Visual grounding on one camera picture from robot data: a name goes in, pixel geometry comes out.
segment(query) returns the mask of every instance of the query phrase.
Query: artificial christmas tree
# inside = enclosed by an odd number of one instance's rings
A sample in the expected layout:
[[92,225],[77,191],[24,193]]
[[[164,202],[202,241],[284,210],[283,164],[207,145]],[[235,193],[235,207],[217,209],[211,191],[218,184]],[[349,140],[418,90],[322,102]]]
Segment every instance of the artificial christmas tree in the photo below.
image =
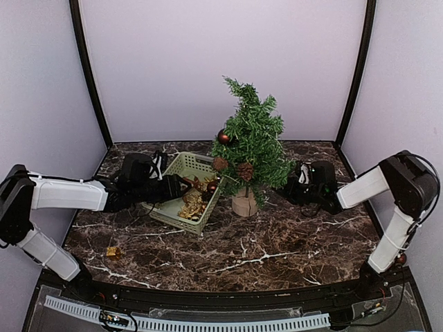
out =
[[245,188],[244,196],[240,194],[239,197],[255,197],[261,207],[264,197],[260,187],[283,187],[294,166],[294,162],[284,157],[278,141],[283,132],[283,120],[281,116],[271,115],[277,106],[272,95],[261,102],[252,84],[224,79],[239,103],[235,115],[226,121],[225,128],[214,141],[214,168],[220,176],[229,179],[224,194],[239,196],[239,191]]

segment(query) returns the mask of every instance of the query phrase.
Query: brown marble surface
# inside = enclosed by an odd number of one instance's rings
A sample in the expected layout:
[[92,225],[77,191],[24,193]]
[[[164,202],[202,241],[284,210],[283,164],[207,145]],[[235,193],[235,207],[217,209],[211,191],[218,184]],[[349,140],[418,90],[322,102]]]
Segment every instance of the brown marble surface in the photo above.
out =
[[[329,160],[340,184],[350,181],[329,142],[283,142],[289,158]],[[122,143],[108,153],[100,175],[116,171],[127,153],[156,149],[209,154],[210,142]],[[80,211],[65,248],[83,260],[94,279],[172,291],[269,291],[331,284],[358,277],[378,241],[363,206],[313,218],[272,190],[250,218],[232,212],[221,197],[201,236],[148,216],[140,206],[116,214]],[[118,246],[123,258],[106,258]]]

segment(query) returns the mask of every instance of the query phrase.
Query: wooden tree base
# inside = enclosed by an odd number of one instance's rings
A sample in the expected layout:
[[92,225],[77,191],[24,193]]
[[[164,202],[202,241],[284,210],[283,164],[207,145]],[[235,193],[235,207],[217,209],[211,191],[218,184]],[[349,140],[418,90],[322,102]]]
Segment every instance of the wooden tree base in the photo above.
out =
[[258,211],[257,202],[255,202],[254,193],[249,190],[246,197],[246,188],[243,188],[233,197],[233,210],[239,216],[252,216]]

